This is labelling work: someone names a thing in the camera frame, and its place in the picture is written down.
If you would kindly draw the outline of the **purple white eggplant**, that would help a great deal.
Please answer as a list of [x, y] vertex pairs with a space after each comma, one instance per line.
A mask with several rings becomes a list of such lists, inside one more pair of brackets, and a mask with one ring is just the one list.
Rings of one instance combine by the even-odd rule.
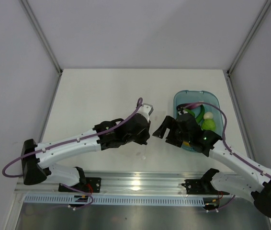
[[199, 106], [203, 105], [202, 103], [182, 103], [176, 106], [177, 111], [183, 109], [193, 110]]

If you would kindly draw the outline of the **clear zip top bag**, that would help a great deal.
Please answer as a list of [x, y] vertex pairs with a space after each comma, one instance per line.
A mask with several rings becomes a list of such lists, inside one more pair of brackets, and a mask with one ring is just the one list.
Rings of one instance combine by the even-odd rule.
[[123, 171], [158, 172], [169, 156], [169, 145], [163, 139], [153, 136], [161, 125], [166, 112], [157, 111], [152, 115], [149, 129], [150, 138], [146, 145], [128, 143], [115, 150], [120, 169]]

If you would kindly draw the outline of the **dark green cucumber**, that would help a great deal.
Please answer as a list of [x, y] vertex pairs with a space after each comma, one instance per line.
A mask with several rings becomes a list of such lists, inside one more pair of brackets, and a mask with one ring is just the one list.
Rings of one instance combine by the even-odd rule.
[[200, 105], [200, 113], [195, 118], [197, 123], [200, 123], [203, 120], [204, 114], [205, 114], [205, 108], [203, 105]]

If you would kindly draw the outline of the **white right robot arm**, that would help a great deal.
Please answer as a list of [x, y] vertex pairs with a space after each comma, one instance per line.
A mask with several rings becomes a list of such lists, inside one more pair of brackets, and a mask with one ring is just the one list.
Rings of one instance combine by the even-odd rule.
[[225, 144], [225, 139], [215, 132], [201, 129], [190, 114], [182, 114], [177, 119], [165, 117], [153, 136], [163, 138], [167, 130], [167, 143], [181, 147], [183, 142], [187, 142], [196, 152], [224, 164], [240, 175], [240, 178], [235, 178], [212, 169], [212, 176], [201, 181], [204, 192], [218, 190], [239, 196], [271, 218], [271, 169], [232, 150]]

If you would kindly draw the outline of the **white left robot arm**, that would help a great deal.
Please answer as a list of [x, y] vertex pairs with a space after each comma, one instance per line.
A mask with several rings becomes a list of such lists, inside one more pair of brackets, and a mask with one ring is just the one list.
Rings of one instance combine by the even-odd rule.
[[58, 161], [79, 154], [116, 149], [130, 142], [147, 144], [150, 119], [145, 112], [136, 113], [128, 121], [121, 118], [104, 121], [93, 129], [56, 144], [37, 144], [33, 139], [24, 142], [22, 150], [23, 183], [40, 184], [44, 181], [59, 183], [59, 191], [73, 188], [85, 191], [87, 179], [81, 167], [67, 167]]

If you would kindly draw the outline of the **teal plastic tray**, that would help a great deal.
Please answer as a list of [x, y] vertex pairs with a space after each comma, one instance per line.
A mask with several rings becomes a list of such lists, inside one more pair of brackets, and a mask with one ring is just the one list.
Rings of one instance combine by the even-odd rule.
[[213, 120], [215, 121], [216, 124], [216, 130], [214, 132], [220, 136], [222, 135], [224, 123], [222, 115], [218, 111], [218, 109], [220, 108], [219, 101], [214, 94], [207, 91], [184, 90], [176, 93], [173, 99], [173, 103], [174, 103], [174, 113], [173, 113], [174, 118], [177, 118], [179, 115], [181, 115], [182, 112], [190, 113], [194, 117], [196, 117], [200, 113], [200, 107], [197, 107], [193, 110], [183, 109], [177, 111], [176, 109], [177, 105], [185, 103], [202, 103], [205, 108], [205, 113], [212, 112], [214, 115]]

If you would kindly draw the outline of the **light green round squash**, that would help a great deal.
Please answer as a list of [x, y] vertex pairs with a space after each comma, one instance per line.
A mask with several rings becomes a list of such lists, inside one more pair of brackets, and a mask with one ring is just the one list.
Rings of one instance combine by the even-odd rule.
[[211, 131], [215, 131], [216, 130], [216, 124], [215, 121], [213, 119], [205, 119], [202, 122], [202, 129], [203, 130], [211, 130]]

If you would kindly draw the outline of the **white garlic bulb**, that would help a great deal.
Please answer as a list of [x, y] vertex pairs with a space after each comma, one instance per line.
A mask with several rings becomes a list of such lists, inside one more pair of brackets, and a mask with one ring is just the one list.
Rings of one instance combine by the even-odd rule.
[[203, 118], [204, 120], [206, 119], [213, 119], [214, 115], [212, 112], [206, 112], [204, 115], [203, 115]]

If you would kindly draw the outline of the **aluminium mounting rail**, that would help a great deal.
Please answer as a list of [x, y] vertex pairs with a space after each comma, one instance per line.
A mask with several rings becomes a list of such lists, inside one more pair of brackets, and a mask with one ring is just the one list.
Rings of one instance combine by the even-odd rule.
[[101, 195], [181, 195], [186, 179], [199, 179], [202, 172], [85, 172], [86, 177], [99, 177]]

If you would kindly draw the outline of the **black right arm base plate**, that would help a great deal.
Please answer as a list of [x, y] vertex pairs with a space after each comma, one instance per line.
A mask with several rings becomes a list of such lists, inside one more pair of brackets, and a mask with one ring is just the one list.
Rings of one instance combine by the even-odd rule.
[[217, 191], [211, 184], [211, 181], [204, 179], [186, 179], [181, 184], [186, 189], [188, 195], [218, 195]]

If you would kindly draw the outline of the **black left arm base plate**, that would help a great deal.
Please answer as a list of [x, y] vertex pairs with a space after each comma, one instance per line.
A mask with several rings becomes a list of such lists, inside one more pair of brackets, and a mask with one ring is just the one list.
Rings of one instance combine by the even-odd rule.
[[85, 182], [80, 179], [72, 180], [65, 183], [65, 186], [60, 183], [58, 187], [59, 192], [85, 192], [85, 193], [99, 193], [101, 188], [101, 178], [89, 177], [85, 178]]

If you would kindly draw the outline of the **left aluminium frame post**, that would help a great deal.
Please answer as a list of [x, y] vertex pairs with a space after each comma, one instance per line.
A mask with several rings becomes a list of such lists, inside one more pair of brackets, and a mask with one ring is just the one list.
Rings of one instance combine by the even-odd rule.
[[54, 69], [56, 70], [56, 73], [60, 76], [63, 72], [62, 68], [59, 65], [59, 62], [51, 48], [51, 45], [47, 39], [47, 37], [44, 34], [44, 31], [29, 3], [28, 0], [19, 0], [19, 3], [29, 21], [31, 24], [31, 27], [33, 28], [41, 46], [43, 47], [46, 55], [48, 56], [49, 60], [51, 61]]

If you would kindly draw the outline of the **aluminium frame post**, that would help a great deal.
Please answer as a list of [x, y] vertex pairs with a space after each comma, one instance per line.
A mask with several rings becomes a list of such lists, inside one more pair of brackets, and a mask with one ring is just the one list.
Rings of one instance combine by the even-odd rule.
[[44, 31], [29, 3], [28, 0], [19, 0], [19, 3], [29, 21], [31, 24], [31, 27], [33, 28], [41, 46], [43, 47], [46, 55], [48, 56], [49, 60], [51, 61], [54, 69], [56, 70], [56, 73], [60, 76], [63, 72], [62, 68], [59, 65], [59, 62], [51, 48], [51, 45], [47, 39], [47, 37], [44, 34]]
[[263, 22], [264, 22], [265, 18], [267, 17], [267, 15], [269, 14], [270, 10], [271, 10], [271, 0], [265, 0], [258, 15], [256, 16], [254, 22], [252, 23], [245, 39], [243, 40], [243, 43], [241, 44], [240, 48], [238, 49], [237, 54], [235, 55], [228, 70], [226, 71], [226, 73], [229, 77], [233, 74], [235, 68], [238, 66], [239, 62], [243, 58], [244, 54], [246, 53], [248, 47], [250, 46], [251, 42], [255, 38], [260, 27], [263, 25]]

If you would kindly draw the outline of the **right aluminium frame post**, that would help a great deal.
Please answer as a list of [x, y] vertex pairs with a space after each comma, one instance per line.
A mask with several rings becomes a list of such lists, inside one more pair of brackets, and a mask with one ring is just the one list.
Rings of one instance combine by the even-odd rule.
[[245, 39], [243, 40], [243, 43], [241, 44], [240, 48], [238, 49], [237, 54], [235, 55], [228, 70], [226, 71], [226, 73], [229, 77], [233, 74], [235, 68], [238, 66], [239, 62], [243, 58], [244, 54], [246, 53], [248, 47], [250, 46], [251, 42], [255, 38], [260, 27], [263, 25], [263, 22], [264, 22], [265, 18], [267, 17], [267, 15], [269, 14], [270, 10], [271, 10], [271, 0], [265, 0], [258, 15], [256, 16], [254, 22], [252, 23]]

